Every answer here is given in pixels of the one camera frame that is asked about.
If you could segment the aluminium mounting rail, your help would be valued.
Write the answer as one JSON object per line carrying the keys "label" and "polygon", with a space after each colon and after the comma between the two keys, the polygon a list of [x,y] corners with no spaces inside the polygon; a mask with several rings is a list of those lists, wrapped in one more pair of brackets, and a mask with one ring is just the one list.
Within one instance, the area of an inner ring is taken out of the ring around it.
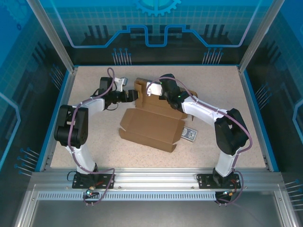
{"label": "aluminium mounting rail", "polygon": [[[117,168],[114,190],[116,191],[197,191],[197,174],[210,174],[212,168]],[[239,168],[243,176],[244,192],[284,190],[280,172],[264,168]],[[71,190],[67,180],[69,169],[48,169],[34,172],[29,190]]]}

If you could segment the grey metal tray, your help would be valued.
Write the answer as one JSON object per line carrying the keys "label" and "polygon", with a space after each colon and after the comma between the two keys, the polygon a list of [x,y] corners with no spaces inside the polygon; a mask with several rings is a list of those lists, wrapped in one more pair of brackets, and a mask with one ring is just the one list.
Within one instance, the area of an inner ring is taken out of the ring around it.
{"label": "grey metal tray", "polygon": [[102,201],[86,206],[58,195],[28,193],[12,227],[303,227],[285,191],[244,192],[213,201]]}

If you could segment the brown cardboard paper box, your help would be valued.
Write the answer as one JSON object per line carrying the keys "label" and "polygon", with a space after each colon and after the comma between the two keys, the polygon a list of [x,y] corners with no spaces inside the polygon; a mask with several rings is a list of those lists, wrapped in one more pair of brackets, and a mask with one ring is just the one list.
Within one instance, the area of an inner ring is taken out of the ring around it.
{"label": "brown cardboard paper box", "polygon": [[139,98],[128,108],[120,122],[121,138],[166,152],[173,152],[185,126],[186,113],[174,110],[166,100],[146,95],[149,81],[137,78],[134,89]]}

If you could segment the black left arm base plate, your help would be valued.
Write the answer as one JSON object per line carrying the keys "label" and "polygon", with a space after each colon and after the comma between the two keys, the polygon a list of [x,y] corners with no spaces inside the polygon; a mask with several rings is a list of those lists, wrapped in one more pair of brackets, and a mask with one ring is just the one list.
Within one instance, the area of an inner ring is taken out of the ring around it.
{"label": "black left arm base plate", "polygon": [[111,179],[111,174],[81,174],[76,172],[73,177],[71,187],[73,189],[106,189],[107,185],[109,185],[109,189],[113,189],[114,187],[114,179],[113,176]]}

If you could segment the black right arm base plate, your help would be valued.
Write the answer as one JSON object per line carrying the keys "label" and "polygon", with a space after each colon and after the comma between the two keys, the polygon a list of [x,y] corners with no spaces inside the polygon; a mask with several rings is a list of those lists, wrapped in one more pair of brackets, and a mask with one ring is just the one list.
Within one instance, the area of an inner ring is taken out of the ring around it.
{"label": "black right arm base plate", "polygon": [[240,189],[240,176],[235,173],[229,174],[227,177],[221,177],[214,174],[197,174],[196,180],[199,189]]}

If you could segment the blue playing card deck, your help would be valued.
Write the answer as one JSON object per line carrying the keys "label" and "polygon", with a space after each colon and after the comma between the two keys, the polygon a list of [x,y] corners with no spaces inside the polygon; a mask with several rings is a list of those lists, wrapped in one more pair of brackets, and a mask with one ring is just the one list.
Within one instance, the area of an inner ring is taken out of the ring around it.
{"label": "blue playing card deck", "polygon": [[181,138],[194,142],[197,136],[197,131],[188,127],[184,127],[181,133]]}

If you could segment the aluminium frame post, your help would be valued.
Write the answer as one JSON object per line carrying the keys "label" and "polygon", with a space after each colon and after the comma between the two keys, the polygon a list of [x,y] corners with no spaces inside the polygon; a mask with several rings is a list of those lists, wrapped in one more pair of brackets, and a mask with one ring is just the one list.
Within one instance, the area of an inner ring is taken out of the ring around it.
{"label": "aluminium frame post", "polygon": [[285,0],[273,0],[272,4],[268,8],[260,26],[258,27],[252,41],[250,42],[239,66],[238,71],[243,74],[252,57],[254,56],[257,48],[261,44],[263,38],[267,34],[270,26],[272,25],[274,19],[276,18],[278,12],[280,11]]}
{"label": "aluminium frame post", "polygon": [[32,9],[35,17],[55,48],[58,56],[62,60],[64,66],[70,73],[74,73],[75,66],[72,63],[59,35],[57,34],[53,24],[51,23],[45,9],[39,0],[26,0],[30,8]]}

